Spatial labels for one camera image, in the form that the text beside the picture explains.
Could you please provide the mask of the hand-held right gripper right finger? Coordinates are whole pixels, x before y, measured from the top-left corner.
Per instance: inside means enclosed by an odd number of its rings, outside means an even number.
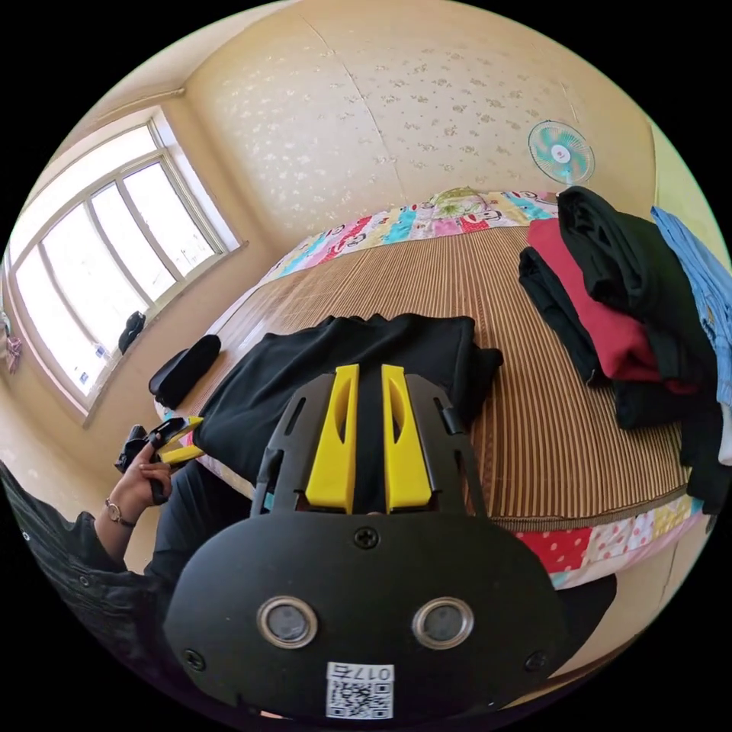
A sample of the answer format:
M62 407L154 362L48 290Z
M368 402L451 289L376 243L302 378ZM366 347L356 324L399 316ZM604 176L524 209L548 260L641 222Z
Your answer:
M381 386L386 510L391 514L424 509L432 487L404 369L383 365Z

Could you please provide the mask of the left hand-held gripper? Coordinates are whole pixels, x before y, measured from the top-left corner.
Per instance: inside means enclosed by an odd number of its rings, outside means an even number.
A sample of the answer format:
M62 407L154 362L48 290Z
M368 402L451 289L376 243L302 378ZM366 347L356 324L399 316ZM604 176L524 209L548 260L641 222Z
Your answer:
M195 445L179 448L168 448L168 446L173 442L181 441L186 435L190 435L203 421L200 416L172 416L149 432L140 425L135 426L122 447L115 464L116 468L122 476L145 444L150 443L154 445L158 461L169 465L172 475L174 475L183 465L203 457L205 453ZM159 488L155 483L153 484L153 494L157 506L168 500L159 495Z

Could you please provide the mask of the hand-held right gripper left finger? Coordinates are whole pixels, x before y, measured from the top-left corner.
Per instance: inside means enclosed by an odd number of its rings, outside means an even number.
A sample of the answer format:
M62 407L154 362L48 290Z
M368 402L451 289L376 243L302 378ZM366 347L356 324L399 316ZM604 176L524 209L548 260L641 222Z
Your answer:
M312 508L353 513L360 367L336 368L305 498Z

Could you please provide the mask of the person's left hand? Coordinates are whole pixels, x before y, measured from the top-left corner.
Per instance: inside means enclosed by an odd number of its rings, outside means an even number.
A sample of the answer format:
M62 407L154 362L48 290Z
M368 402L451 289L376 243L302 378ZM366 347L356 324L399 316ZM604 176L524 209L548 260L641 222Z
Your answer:
M148 508L157 505L153 484L167 499L172 491L171 478L170 466L157 459L154 445L146 443L111 491L109 501L123 521L136 523Z

